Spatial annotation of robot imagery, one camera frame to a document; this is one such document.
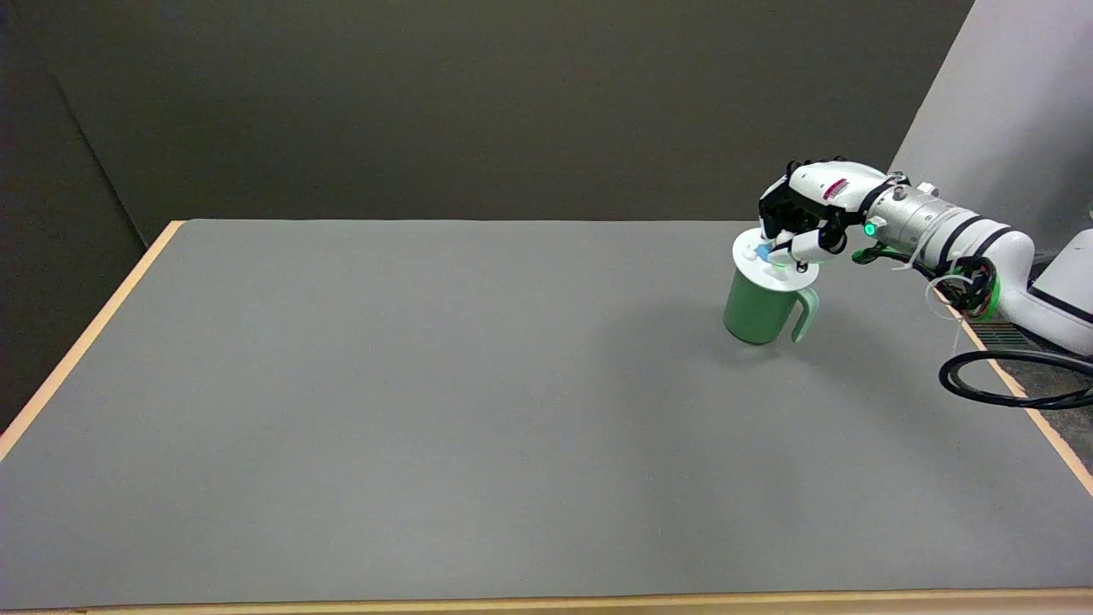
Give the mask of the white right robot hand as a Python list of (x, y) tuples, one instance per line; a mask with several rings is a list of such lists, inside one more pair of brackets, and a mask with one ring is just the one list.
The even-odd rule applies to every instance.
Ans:
[(846, 249), (847, 230), (865, 226), (875, 199), (895, 176), (844, 157), (792, 161), (759, 200), (760, 257), (806, 270)]

